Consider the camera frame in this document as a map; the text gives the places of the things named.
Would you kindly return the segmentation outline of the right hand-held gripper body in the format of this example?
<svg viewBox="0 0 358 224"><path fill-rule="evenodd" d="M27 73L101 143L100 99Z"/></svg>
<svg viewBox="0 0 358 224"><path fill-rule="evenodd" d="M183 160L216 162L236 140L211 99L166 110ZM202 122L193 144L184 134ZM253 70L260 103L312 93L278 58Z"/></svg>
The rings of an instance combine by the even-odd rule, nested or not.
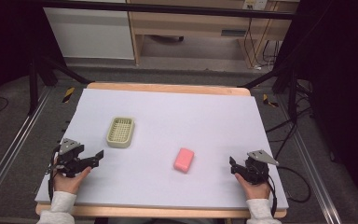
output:
<svg viewBox="0 0 358 224"><path fill-rule="evenodd" d="M238 174L252 185L265 183L269 178L269 165L278 166L279 163L265 150L257 150L248 153L245 166L240 168Z"/></svg>

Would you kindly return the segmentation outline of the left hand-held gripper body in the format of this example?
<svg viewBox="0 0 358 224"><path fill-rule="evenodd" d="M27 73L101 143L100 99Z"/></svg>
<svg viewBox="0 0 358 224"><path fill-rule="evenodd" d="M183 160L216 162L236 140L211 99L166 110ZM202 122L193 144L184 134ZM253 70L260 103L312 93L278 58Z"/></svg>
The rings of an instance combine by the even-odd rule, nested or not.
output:
<svg viewBox="0 0 358 224"><path fill-rule="evenodd" d="M89 159L79 159L78 155L84 151L84 146L79 142L63 138L62 143L53 150L52 161L48 168L48 174L54 175L54 169L66 177L75 177L90 167Z"/></svg>

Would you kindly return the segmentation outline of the person's right hand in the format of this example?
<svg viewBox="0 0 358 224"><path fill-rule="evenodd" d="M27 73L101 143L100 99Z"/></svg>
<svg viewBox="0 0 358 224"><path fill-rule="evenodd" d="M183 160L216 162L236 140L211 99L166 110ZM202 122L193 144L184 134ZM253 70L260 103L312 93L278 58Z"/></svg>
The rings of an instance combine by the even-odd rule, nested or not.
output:
<svg viewBox="0 0 358 224"><path fill-rule="evenodd" d="M252 185L247 182L240 174L235 174L235 177L243 188L247 200L269 198L270 189L267 183Z"/></svg>

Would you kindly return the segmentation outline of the person's left hand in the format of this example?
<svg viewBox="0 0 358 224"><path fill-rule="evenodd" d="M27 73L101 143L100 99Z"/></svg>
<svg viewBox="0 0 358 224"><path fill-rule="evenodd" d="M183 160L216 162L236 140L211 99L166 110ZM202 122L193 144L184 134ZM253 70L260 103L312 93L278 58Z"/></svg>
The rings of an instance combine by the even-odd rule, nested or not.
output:
<svg viewBox="0 0 358 224"><path fill-rule="evenodd" d="M75 177L67 177L59 172L56 172L53 178L53 189L55 191L77 194L82 181L89 175L90 172L90 167L87 167Z"/></svg>

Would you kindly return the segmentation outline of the beige slatted soap dish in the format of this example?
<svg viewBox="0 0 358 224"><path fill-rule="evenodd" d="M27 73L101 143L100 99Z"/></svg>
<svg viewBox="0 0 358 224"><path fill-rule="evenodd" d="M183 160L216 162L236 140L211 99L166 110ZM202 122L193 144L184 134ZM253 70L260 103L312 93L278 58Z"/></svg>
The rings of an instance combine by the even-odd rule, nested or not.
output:
<svg viewBox="0 0 358 224"><path fill-rule="evenodd" d="M107 145L114 148L129 147L134 127L135 122L133 118L114 117L107 132Z"/></svg>

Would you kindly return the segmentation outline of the pink soap bar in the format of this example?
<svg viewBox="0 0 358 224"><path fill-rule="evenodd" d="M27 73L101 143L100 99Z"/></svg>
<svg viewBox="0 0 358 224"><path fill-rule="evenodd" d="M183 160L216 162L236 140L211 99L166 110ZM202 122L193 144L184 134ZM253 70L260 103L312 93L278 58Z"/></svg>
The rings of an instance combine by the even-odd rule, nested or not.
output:
<svg viewBox="0 0 358 224"><path fill-rule="evenodd" d="M192 150L182 147L175 158L173 168L186 174L190 169L194 155L195 153Z"/></svg>

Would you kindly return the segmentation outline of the yellow black striped floor tape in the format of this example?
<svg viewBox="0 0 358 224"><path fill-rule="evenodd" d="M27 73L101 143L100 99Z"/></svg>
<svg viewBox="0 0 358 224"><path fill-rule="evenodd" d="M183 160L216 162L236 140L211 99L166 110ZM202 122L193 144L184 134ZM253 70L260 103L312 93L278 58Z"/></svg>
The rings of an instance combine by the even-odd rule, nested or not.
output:
<svg viewBox="0 0 358 224"><path fill-rule="evenodd" d="M68 103L69 102L69 99L71 98L74 90L75 90L75 87L71 87L71 88L67 89L67 91L65 92L64 97L62 98L63 103Z"/></svg>
<svg viewBox="0 0 358 224"><path fill-rule="evenodd" d="M279 104L275 102L271 102L266 94L263 94L263 104L270 105L272 107L279 107Z"/></svg>

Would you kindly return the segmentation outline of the black metal stand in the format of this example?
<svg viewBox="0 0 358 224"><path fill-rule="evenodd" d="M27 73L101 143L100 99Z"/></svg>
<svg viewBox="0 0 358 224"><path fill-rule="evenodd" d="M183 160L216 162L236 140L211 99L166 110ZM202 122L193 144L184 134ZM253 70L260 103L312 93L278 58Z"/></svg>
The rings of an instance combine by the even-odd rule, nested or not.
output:
<svg viewBox="0 0 358 224"><path fill-rule="evenodd" d="M241 88L250 90L256 85L272 77L276 77L277 79L272 86L272 90L274 93L282 93L286 87L289 88L287 112L289 119L293 123L296 123L296 71L309 52L310 42L311 39L309 37L304 37L278 67L249 83L241 85Z"/></svg>
<svg viewBox="0 0 358 224"><path fill-rule="evenodd" d="M29 86L30 86L30 109L28 114L35 113L39 106L38 98L38 78L41 77L42 81L47 86L54 86L58 79L56 78L53 70L59 70L66 74L68 77L76 80L81 84L90 84L91 80L78 75L74 71L70 70L65 63L59 63L49 57L46 53L42 52L42 49L38 46L37 42L30 36L24 36L24 44L27 53L30 56L29 62Z"/></svg>

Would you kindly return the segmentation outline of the white cabinet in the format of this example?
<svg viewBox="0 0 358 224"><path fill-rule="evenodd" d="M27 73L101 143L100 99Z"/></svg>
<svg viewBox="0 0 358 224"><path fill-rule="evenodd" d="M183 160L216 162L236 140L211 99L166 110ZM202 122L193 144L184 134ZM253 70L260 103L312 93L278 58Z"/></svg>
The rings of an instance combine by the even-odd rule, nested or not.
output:
<svg viewBox="0 0 358 224"><path fill-rule="evenodd" d="M127 12L45 7L65 58L133 60Z"/></svg>

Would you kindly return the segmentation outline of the light wooden desk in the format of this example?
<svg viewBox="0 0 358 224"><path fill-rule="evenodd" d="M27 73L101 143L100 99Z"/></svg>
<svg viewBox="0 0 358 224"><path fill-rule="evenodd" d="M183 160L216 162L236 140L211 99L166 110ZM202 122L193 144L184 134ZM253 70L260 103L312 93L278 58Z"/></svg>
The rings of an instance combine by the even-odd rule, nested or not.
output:
<svg viewBox="0 0 358 224"><path fill-rule="evenodd" d="M126 0L129 4L243 9L244 0ZM268 0L265 11L296 12L300 0ZM205 15L131 12L129 14L135 57L141 55L145 35L226 37L239 41L248 67L259 58L268 42L284 40L291 24L287 20L248 19Z"/></svg>

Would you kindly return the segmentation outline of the white power strip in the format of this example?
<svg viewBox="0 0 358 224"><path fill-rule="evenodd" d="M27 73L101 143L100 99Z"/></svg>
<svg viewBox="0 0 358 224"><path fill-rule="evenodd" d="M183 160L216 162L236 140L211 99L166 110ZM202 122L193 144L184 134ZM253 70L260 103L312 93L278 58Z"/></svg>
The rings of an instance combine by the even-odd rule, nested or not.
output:
<svg viewBox="0 0 358 224"><path fill-rule="evenodd" d="M244 0L243 9L249 10L264 10L268 0Z"/></svg>

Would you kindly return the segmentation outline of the silver floor rail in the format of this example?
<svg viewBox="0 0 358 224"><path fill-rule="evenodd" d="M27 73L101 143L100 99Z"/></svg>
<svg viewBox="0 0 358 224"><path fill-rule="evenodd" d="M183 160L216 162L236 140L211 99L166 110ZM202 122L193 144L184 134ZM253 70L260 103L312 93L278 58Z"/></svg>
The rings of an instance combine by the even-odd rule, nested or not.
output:
<svg viewBox="0 0 358 224"><path fill-rule="evenodd" d="M42 90L41 95L36 97L36 107L30 114L27 115L15 137L12 139L3 158L0 160L0 186L29 133L33 129L39 115L43 111L51 91L51 87L45 87Z"/></svg>
<svg viewBox="0 0 358 224"><path fill-rule="evenodd" d="M279 95L278 102L282 103L282 113L288 120L287 141L281 144L282 150L278 158L283 161L280 173L283 173L284 186L292 193L288 199L289 203L294 208L303 207L300 211L301 216L323 216L321 224L342 224L322 173L312 159L310 147L307 147L301 131L301 127L312 114L310 106L304 103L296 106L297 121L293 123L285 107L286 99Z"/></svg>

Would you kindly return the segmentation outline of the black horizontal frame bar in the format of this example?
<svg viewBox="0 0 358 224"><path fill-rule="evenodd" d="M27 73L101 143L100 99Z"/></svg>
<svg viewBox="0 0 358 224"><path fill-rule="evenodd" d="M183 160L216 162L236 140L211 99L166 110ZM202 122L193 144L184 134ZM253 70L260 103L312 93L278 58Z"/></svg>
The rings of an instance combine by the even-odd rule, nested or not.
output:
<svg viewBox="0 0 358 224"><path fill-rule="evenodd" d="M144 13L166 13L184 15L205 15L235 18L257 18L274 20L292 20L296 17L295 12L278 12L265 10L246 9L219 9L215 7L184 7L150 4L127 4L106 3L73 0L36 0L42 7L70 8L70 9L92 9Z"/></svg>

